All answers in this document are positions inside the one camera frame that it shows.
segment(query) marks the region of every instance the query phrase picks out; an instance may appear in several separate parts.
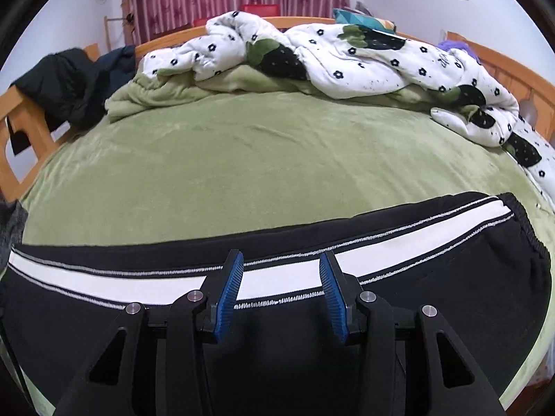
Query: green bed sheet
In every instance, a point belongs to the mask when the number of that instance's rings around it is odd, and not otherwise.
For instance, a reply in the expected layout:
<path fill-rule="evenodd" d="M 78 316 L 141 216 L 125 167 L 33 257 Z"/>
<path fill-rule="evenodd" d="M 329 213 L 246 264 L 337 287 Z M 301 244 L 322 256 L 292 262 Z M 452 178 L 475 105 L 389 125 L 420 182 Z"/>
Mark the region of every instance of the green bed sheet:
<path fill-rule="evenodd" d="M 509 155 L 472 144 L 425 113 L 298 92 L 215 94 L 103 121 L 64 145 L 23 198 L 29 211 L 23 240 L 192 239 L 350 217 L 464 191 L 514 193 L 538 238 L 555 252 L 555 216 Z M 501 397 L 505 407 L 554 336 L 554 308 Z"/>

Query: red chair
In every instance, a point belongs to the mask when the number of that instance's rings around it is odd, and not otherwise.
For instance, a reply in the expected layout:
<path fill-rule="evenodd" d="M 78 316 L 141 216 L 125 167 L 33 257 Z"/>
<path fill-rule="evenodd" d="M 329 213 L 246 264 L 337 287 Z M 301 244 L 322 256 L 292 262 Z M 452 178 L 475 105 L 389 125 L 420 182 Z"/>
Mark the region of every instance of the red chair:
<path fill-rule="evenodd" d="M 193 26 L 204 26 L 211 18 L 212 17 L 204 17 L 203 19 L 195 19 L 193 20 Z"/>
<path fill-rule="evenodd" d="M 244 4 L 241 11 L 255 14 L 259 17 L 278 17 L 279 4 Z"/>

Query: teal pillow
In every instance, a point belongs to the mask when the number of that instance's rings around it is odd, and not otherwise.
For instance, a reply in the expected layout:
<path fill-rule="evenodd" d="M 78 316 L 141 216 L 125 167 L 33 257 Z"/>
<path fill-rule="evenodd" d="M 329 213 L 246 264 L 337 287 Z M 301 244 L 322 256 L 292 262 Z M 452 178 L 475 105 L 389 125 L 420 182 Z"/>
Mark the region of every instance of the teal pillow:
<path fill-rule="evenodd" d="M 335 23 L 346 25 L 362 25 L 383 33 L 395 34 L 397 27 L 389 20 L 377 19 L 369 15 L 357 14 L 344 9 L 334 8 Z"/>

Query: wooden footboard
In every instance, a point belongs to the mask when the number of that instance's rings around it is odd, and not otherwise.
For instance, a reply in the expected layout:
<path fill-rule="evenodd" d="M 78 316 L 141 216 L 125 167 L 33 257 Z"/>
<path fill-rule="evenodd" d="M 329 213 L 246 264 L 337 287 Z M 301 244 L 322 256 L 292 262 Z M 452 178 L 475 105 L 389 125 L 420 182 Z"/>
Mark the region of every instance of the wooden footboard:
<path fill-rule="evenodd" d="M 307 23 L 335 23 L 333 19 L 321 17 L 267 17 L 266 20 L 274 26 L 284 29 Z M 203 26 L 172 33 L 138 45 L 135 49 L 135 56 L 139 61 L 149 51 L 182 44 L 204 34 L 206 34 L 206 30 Z M 415 38 L 402 33 L 398 34 Z M 456 33 L 448 33 L 447 37 L 467 42 L 481 58 L 489 73 L 507 87 L 518 101 L 530 99 L 538 111 L 536 129 L 546 139 L 550 139 L 555 131 L 555 86 L 522 64 L 497 51 L 468 41 Z M 97 44 L 85 47 L 84 50 L 92 60 L 96 60 L 100 56 Z M 58 141 L 54 141 L 46 127 L 44 111 L 13 86 L 0 95 L 0 121 L 7 116 L 9 116 L 15 131 L 24 131 L 27 134 L 31 147 L 38 158 L 37 164 L 27 173 L 23 181 L 19 182 L 6 158 L 8 129 L 5 121 L 0 123 L 0 190 L 7 201 L 13 201 L 20 198 L 29 189 L 48 156 L 68 140 L 73 135 L 73 131 L 70 130 Z"/>

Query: silver screw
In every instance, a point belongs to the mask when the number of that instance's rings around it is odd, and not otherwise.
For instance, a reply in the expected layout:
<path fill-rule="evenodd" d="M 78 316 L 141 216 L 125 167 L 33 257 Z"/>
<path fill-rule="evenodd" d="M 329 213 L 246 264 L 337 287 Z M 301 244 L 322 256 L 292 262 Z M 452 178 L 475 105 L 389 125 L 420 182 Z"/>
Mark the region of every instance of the silver screw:
<path fill-rule="evenodd" d="M 432 307 L 432 305 L 424 305 L 422 307 L 422 313 L 424 313 L 428 317 L 437 316 L 436 307 Z"/>
<path fill-rule="evenodd" d="M 137 314 L 140 311 L 140 303 L 133 302 L 127 305 L 126 313 L 127 314 Z"/>
<path fill-rule="evenodd" d="M 362 291 L 360 293 L 360 300 L 367 303 L 372 303 L 376 301 L 376 294 L 372 291 Z"/>
<path fill-rule="evenodd" d="M 190 302 L 198 302 L 199 300 L 202 299 L 202 297 L 204 297 L 204 294 L 202 291 L 199 291 L 198 289 L 194 291 L 190 291 L 187 294 L 187 300 Z"/>

